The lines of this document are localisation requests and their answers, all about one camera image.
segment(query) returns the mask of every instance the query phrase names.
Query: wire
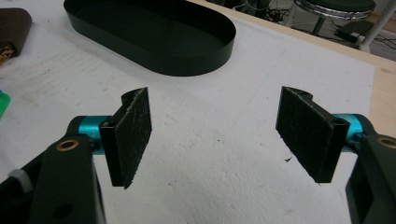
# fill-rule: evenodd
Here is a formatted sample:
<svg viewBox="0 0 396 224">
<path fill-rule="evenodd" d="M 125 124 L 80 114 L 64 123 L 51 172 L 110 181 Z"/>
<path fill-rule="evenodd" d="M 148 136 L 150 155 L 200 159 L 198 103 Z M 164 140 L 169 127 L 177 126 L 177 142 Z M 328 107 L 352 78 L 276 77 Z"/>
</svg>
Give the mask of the wire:
<svg viewBox="0 0 396 224">
<path fill-rule="evenodd" d="M 242 4 L 242 5 L 240 5 L 240 6 L 236 6 L 236 7 L 233 7 L 233 8 L 231 8 L 232 10 L 236 10 L 238 7 L 244 7 L 246 4 Z"/>
<path fill-rule="evenodd" d="M 388 47 L 390 47 L 391 49 L 396 49 L 396 43 L 392 41 L 392 40 L 395 40 L 395 39 L 387 39 L 387 38 L 385 38 L 382 35 L 378 35 L 378 36 L 380 36 L 382 39 L 375 38 L 375 41 L 377 41 L 379 43 L 382 43 L 382 44 L 385 44 Z"/>
<path fill-rule="evenodd" d="M 337 24 L 335 24 L 334 20 L 332 20 L 332 24 L 333 24 L 334 26 L 338 27 L 338 28 L 340 28 L 340 27 L 342 26 L 342 25 L 337 25 Z"/>
</svg>

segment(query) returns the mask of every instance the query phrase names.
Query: black plastic container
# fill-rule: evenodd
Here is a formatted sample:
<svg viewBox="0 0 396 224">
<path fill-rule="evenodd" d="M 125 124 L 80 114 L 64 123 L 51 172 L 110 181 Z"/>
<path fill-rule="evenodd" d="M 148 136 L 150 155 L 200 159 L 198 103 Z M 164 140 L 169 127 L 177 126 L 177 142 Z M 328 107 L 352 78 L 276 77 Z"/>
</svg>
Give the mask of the black plastic container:
<svg viewBox="0 0 396 224">
<path fill-rule="evenodd" d="M 187 1 L 65 0 L 64 8 L 82 35 L 168 76 L 211 72 L 233 50 L 233 23 Z"/>
</svg>

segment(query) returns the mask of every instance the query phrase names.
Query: chair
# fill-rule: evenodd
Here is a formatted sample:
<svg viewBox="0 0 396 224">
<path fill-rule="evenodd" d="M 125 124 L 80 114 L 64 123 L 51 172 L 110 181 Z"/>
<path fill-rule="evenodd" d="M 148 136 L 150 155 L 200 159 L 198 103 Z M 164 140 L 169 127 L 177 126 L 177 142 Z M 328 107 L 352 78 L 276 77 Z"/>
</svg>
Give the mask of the chair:
<svg viewBox="0 0 396 224">
<path fill-rule="evenodd" d="M 326 18 L 357 21 L 367 18 L 375 8 L 373 0 L 294 0 L 285 25 L 291 27 L 296 8 L 318 15 L 312 35 L 318 32 Z"/>
</svg>

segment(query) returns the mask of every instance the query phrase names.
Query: white table surface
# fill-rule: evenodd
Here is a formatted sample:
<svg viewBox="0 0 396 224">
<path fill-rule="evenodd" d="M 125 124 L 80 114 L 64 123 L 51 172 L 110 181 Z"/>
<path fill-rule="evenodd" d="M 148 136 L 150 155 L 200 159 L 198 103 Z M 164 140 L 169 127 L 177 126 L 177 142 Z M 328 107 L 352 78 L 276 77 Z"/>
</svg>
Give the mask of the white table surface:
<svg viewBox="0 0 396 224">
<path fill-rule="evenodd" d="M 148 87 L 153 133 L 127 190 L 95 157 L 107 223 L 349 223 L 343 153 L 331 184 L 292 158 L 276 126 L 281 86 L 309 91 L 332 113 L 369 114 L 374 67 L 230 17 L 237 35 L 220 69 L 198 77 L 153 73 L 78 34 L 63 1 L 0 1 L 33 25 L 22 55 L 0 67 L 12 98 L 0 118 L 0 181 L 64 135 L 78 115 L 112 115 Z"/>
</svg>

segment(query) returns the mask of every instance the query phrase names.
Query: black foam pad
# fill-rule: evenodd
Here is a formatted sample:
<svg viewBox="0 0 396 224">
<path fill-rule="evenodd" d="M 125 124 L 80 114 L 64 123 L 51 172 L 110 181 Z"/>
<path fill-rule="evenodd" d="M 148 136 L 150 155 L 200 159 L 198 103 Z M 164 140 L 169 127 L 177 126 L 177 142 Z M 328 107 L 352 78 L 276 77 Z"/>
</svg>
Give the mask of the black foam pad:
<svg viewBox="0 0 396 224">
<path fill-rule="evenodd" d="M 312 101 L 313 96 L 283 87 L 276 129 L 299 163 L 317 183 L 330 183 L 349 123 Z"/>
</svg>

